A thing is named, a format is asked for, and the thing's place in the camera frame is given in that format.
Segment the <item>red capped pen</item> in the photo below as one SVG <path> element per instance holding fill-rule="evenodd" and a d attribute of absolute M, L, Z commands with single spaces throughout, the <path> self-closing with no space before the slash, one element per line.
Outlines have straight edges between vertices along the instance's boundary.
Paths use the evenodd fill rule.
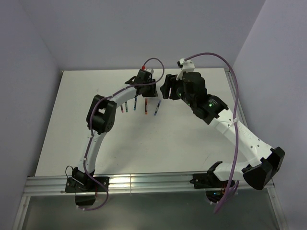
<path fill-rule="evenodd" d="M 148 114 L 148 98 L 145 98 L 144 112 L 146 115 Z"/>

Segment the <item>light blue pen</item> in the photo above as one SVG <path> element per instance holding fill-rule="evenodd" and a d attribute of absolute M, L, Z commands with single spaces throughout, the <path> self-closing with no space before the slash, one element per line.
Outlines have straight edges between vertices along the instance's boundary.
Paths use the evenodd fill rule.
<path fill-rule="evenodd" d="M 137 107 L 137 97 L 134 98 L 133 110 L 136 111 Z"/>

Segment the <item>dark blue capped pen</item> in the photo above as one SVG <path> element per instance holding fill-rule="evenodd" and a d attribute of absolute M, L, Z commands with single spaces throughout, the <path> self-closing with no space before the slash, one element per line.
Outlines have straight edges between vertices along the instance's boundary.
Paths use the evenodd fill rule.
<path fill-rule="evenodd" d="M 157 106 L 156 106 L 156 109 L 155 109 L 155 112 L 154 112 L 154 116 L 156 116 L 157 115 L 157 113 L 158 113 L 158 111 L 159 111 L 159 108 L 160 108 L 160 105 L 161 105 L 161 99 L 159 100 L 159 102 L 158 102 L 158 104 L 157 104 Z"/>

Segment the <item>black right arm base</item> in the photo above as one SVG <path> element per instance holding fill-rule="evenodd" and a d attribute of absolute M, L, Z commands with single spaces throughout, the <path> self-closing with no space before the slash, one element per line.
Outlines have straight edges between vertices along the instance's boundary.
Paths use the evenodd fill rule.
<path fill-rule="evenodd" d="M 228 180 L 220 181 L 213 173 L 195 173 L 189 183 L 194 189 L 204 189 L 207 199 L 217 203 L 225 193 Z"/>

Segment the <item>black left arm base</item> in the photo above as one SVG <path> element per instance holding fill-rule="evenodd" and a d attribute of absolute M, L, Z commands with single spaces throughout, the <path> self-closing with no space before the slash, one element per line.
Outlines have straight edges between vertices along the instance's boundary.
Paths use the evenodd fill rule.
<path fill-rule="evenodd" d="M 92 180 L 77 167 L 67 166 L 67 168 L 71 168 L 72 172 L 71 176 L 65 172 L 67 181 L 64 191 L 67 194 L 75 194 L 75 204 L 78 207 L 89 208 L 96 201 L 98 192 L 108 192 L 109 177 L 98 176 Z"/>

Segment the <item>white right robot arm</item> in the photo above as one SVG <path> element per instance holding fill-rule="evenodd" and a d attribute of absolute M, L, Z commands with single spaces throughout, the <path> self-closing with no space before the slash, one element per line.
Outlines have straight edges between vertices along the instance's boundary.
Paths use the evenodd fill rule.
<path fill-rule="evenodd" d="M 284 150 L 263 142 L 235 119 L 225 102 L 207 93 L 205 79 L 200 73 L 185 72 L 181 79 L 168 74 L 160 90 L 164 99 L 184 101 L 196 117 L 223 134 L 245 156 L 246 161 L 235 167 L 222 161 L 211 166 L 203 179 L 209 188 L 228 181 L 233 170 L 233 181 L 244 180 L 252 188 L 262 190 L 279 171 Z"/>

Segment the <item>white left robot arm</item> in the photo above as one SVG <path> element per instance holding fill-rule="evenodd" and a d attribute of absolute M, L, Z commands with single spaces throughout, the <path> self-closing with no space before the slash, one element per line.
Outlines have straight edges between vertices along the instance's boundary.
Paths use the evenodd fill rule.
<path fill-rule="evenodd" d="M 153 69 L 142 68 L 117 92 L 107 97 L 96 95 L 93 98 L 86 117 L 89 128 L 88 144 L 79 164 L 72 170 L 72 179 L 82 191 L 89 191 L 94 185 L 96 158 L 104 137 L 114 126 L 117 108 L 140 95 L 157 96 L 153 73 Z"/>

